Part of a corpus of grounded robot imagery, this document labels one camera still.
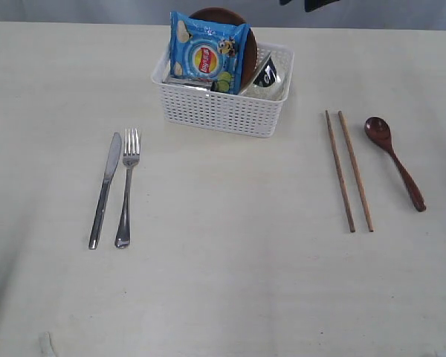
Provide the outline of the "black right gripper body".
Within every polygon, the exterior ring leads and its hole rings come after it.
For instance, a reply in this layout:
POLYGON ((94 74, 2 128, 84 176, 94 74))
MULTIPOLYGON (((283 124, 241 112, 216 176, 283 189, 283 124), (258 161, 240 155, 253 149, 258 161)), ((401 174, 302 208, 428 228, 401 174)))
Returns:
MULTIPOLYGON (((315 10, 318 10, 322 7, 325 7, 329 4, 333 4, 338 1, 339 0, 303 0, 304 11, 305 12, 313 12, 315 10)), ((286 6, 287 4, 289 4, 291 2, 292 2, 292 0, 279 0, 279 5, 286 6)))

